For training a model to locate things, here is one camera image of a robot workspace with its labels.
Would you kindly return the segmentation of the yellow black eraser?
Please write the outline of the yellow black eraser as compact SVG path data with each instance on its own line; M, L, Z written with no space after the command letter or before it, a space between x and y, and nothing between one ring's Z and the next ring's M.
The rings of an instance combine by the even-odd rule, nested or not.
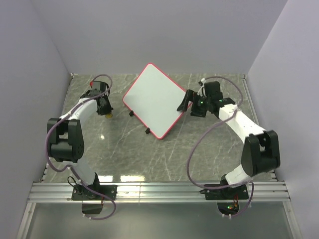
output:
M108 113L108 114L105 115L105 118L107 118L107 119L110 119L110 118L112 118L112 117L113 117L113 114L112 114L112 113Z

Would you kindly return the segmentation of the pink framed whiteboard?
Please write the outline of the pink framed whiteboard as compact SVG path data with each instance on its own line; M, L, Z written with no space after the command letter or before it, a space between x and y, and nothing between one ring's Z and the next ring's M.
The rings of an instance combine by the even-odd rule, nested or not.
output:
M147 64L123 96L124 105L157 139L183 115L177 108L186 90L153 63Z

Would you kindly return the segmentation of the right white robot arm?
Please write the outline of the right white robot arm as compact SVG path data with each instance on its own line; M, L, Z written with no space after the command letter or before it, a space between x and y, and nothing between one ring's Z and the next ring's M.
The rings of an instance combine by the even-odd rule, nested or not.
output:
M203 78L198 92L186 90L177 111L187 111L191 103L192 116L204 118L210 112L219 119L213 128L227 124L243 142L241 161L239 166L222 176L218 185L200 185L193 179L190 182L200 187L202 194L214 199L233 199L254 176L279 168L279 138L275 131L267 131L250 120L238 103L223 96L220 83L214 77L211 79L208 82Z

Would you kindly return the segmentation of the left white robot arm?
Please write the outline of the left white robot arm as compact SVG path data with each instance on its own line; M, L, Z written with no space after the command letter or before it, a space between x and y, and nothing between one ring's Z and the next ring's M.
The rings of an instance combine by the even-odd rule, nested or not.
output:
M107 116L112 113L108 99L112 84L93 79L90 89L67 113L51 118L47 123L45 139L46 157L49 166L56 172L69 170L75 177L75 190L89 200L102 195L97 173L88 166L84 155L82 124L94 113Z

